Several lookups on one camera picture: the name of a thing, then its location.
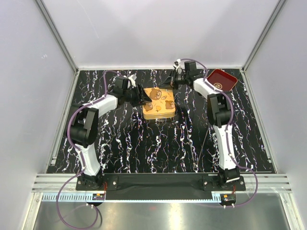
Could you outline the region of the silver tin lid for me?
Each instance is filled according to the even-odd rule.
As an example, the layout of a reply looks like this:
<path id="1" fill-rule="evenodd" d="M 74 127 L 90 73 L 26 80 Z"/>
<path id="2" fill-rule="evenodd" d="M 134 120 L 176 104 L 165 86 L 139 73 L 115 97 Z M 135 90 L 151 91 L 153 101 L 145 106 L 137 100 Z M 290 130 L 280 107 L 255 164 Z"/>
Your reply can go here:
<path id="1" fill-rule="evenodd" d="M 142 112 L 146 113 L 170 113 L 176 112 L 176 103 L 172 90 L 160 88 L 145 88 L 146 94 L 152 100 L 142 106 Z"/>

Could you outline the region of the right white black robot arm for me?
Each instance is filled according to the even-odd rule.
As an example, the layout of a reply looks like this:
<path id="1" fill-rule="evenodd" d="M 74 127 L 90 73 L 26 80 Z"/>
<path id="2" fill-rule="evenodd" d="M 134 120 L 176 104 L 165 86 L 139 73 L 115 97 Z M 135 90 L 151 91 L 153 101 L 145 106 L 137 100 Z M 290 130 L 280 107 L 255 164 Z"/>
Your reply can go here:
<path id="1" fill-rule="evenodd" d="M 232 139 L 234 109 L 232 99 L 230 99 L 231 93 L 222 91 L 209 82 L 206 67 L 204 67 L 205 73 L 201 75 L 197 69 L 197 64 L 200 62 L 190 58 L 183 60 L 184 67 L 180 64 L 181 59 L 174 62 L 174 69 L 159 87 L 177 90 L 180 85 L 187 85 L 207 99 L 207 118 L 214 128 L 218 144 L 217 182 L 220 188 L 228 190 L 240 178 L 240 169 L 235 160 Z"/>

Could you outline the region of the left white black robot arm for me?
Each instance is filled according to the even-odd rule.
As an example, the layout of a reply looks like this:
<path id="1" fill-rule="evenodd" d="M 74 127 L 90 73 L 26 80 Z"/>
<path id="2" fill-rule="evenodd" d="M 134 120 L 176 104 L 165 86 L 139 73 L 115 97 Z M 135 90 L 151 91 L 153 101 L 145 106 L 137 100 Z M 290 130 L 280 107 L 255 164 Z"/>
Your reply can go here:
<path id="1" fill-rule="evenodd" d="M 104 183 L 103 177 L 99 175 L 101 166 L 94 147 L 99 118 L 124 103 L 138 107 L 152 102 L 142 85 L 135 82 L 136 79 L 135 74 L 118 76 L 105 95 L 92 102 L 74 104 L 70 108 L 65 132 L 81 161 L 81 172 L 77 176 L 94 190 L 100 189 Z"/>

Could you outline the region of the gold chocolate tin box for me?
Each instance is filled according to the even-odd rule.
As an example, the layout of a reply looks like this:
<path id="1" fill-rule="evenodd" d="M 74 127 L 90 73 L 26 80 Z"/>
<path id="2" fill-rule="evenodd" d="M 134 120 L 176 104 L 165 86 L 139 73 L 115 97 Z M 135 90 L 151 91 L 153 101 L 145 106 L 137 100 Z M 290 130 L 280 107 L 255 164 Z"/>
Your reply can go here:
<path id="1" fill-rule="evenodd" d="M 143 117 L 146 119 L 146 120 L 154 120 L 154 119 L 167 119 L 167 118 L 172 118 L 174 117 L 176 114 L 175 111 L 173 112 L 170 112 L 170 113 L 157 113 L 157 112 L 149 112 L 149 113 L 146 113 L 146 112 L 143 112 Z"/>

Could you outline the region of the red square tray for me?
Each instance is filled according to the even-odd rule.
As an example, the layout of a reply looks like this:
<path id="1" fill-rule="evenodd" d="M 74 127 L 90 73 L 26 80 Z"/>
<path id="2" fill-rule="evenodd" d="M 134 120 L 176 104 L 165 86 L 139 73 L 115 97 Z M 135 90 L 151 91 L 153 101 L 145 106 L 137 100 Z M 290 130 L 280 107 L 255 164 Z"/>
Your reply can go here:
<path id="1" fill-rule="evenodd" d="M 209 74 L 207 80 L 215 88 L 223 91 L 231 91 L 238 82 L 236 77 L 221 69 L 215 69 L 211 74 Z"/>

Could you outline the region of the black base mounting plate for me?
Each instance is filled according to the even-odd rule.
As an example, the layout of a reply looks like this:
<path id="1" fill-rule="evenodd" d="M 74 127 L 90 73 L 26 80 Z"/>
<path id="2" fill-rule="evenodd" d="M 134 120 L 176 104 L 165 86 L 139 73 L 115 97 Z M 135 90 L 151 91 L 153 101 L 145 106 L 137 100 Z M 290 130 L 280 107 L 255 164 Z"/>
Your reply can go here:
<path id="1" fill-rule="evenodd" d="M 210 199 L 212 192 L 243 192 L 246 186 L 242 176 L 220 184 L 215 173 L 106 173 L 97 185 L 78 179 L 76 190 L 105 191 L 107 201 L 185 201 Z"/>

